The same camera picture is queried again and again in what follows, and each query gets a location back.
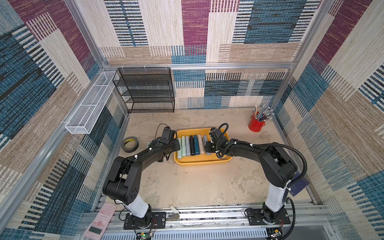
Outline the yellow plastic storage tray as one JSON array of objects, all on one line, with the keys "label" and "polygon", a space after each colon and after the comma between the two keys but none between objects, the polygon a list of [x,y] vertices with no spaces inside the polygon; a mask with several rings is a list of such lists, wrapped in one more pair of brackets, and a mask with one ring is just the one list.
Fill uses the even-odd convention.
[{"label": "yellow plastic storage tray", "polygon": [[[182,136],[194,136],[194,135],[202,135],[202,138],[204,135],[207,135],[208,141],[211,140],[209,136],[209,131],[211,128],[200,128],[200,129],[189,129],[189,130],[179,130],[177,131],[178,138],[182,139]],[[184,157],[182,159],[177,158],[177,152],[174,152],[174,159],[175,162],[180,166],[198,166],[198,165],[208,165],[208,164],[220,164],[220,163],[226,163],[232,159],[232,157],[226,157],[224,159],[219,159],[216,154],[211,155],[198,155],[198,156],[190,156],[190,157]]]}]

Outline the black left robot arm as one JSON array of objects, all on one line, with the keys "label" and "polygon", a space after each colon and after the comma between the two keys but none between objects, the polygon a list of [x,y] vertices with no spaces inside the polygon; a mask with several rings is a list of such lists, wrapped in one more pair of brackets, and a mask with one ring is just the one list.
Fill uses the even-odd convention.
[{"label": "black left robot arm", "polygon": [[123,204],[133,226],[143,228],[153,222],[151,206],[139,195],[143,170],[180,149],[177,132],[166,126],[162,135],[152,140],[145,150],[134,156],[114,159],[103,185],[103,194]]}]

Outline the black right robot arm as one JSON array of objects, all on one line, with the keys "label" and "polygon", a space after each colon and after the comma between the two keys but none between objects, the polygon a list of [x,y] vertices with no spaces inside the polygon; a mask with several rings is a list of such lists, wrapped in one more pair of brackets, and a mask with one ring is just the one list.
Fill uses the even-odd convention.
[{"label": "black right robot arm", "polygon": [[[261,164],[264,174],[270,183],[269,192],[261,214],[266,224],[275,224],[283,213],[288,199],[288,191],[292,185],[301,180],[307,173],[308,164],[302,153],[298,150],[279,143],[251,144],[237,139],[227,139],[226,130],[211,128],[211,140],[205,144],[208,153],[215,153],[218,158],[242,157]],[[298,166],[286,152],[294,152],[302,161],[303,169],[297,178],[294,175]]]}]

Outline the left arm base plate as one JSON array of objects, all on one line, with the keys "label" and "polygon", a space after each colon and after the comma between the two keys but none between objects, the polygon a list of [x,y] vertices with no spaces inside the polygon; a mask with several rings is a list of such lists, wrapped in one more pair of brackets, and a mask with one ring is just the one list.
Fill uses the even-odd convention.
[{"label": "left arm base plate", "polygon": [[164,229],[166,225],[166,212],[154,212],[146,214],[144,218],[138,218],[134,215],[127,214],[124,221],[124,230],[150,230]]}]

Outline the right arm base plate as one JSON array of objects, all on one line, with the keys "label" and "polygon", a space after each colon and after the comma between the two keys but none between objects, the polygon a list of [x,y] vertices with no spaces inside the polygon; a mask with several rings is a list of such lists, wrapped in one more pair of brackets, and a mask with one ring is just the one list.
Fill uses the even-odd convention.
[{"label": "right arm base plate", "polygon": [[250,226],[264,226],[264,225],[289,225],[291,219],[285,208],[278,212],[271,212],[269,209],[253,209],[247,208],[244,211]]}]

